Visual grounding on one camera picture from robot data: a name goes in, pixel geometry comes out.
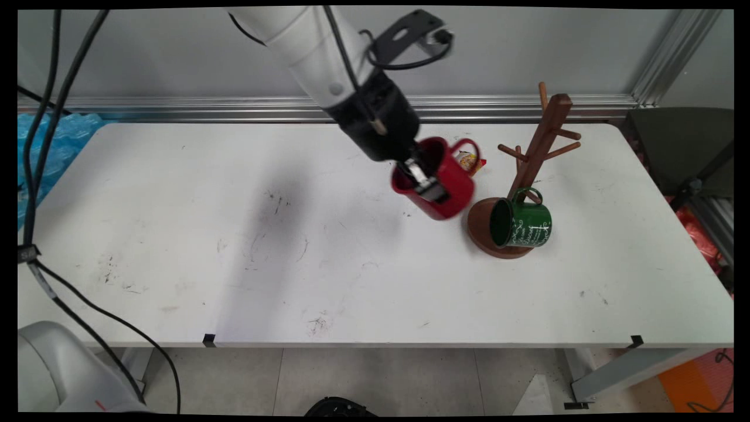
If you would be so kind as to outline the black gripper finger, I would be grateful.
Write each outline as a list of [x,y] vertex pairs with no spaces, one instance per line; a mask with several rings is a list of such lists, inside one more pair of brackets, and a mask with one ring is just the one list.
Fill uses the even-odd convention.
[[444,203],[450,198],[449,192],[437,178],[417,182],[416,193],[421,199],[433,203]]
[[405,160],[404,173],[410,177],[415,188],[429,188],[432,184],[431,177],[424,172],[418,159],[409,158]]

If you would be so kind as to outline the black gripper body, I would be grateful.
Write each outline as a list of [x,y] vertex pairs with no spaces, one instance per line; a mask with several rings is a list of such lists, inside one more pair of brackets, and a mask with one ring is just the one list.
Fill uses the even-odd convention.
[[401,89],[386,74],[372,74],[360,87],[360,93],[362,98],[353,94],[324,112],[371,160],[410,159],[420,118]]

